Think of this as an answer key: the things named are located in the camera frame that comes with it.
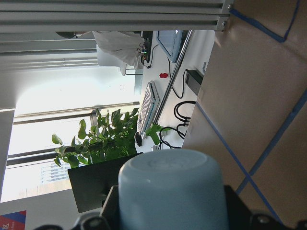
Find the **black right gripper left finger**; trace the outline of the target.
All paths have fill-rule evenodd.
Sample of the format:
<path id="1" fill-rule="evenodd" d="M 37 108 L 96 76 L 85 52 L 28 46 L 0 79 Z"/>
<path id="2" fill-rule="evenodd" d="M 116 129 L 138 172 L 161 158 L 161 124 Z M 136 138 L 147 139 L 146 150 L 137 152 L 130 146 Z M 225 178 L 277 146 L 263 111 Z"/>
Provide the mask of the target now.
<path id="1" fill-rule="evenodd" d="M 118 185 L 111 187 L 102 206 L 101 214 L 110 226 L 111 230 L 119 230 L 119 196 Z"/>

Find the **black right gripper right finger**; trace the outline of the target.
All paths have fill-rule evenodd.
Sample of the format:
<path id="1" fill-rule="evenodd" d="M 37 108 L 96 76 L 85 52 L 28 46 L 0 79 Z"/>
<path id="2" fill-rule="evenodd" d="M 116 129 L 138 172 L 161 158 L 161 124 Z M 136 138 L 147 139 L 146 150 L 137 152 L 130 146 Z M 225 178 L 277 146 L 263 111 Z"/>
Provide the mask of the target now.
<path id="1" fill-rule="evenodd" d="M 231 186 L 225 185 L 227 216 L 230 230 L 250 230 L 252 213 Z"/>

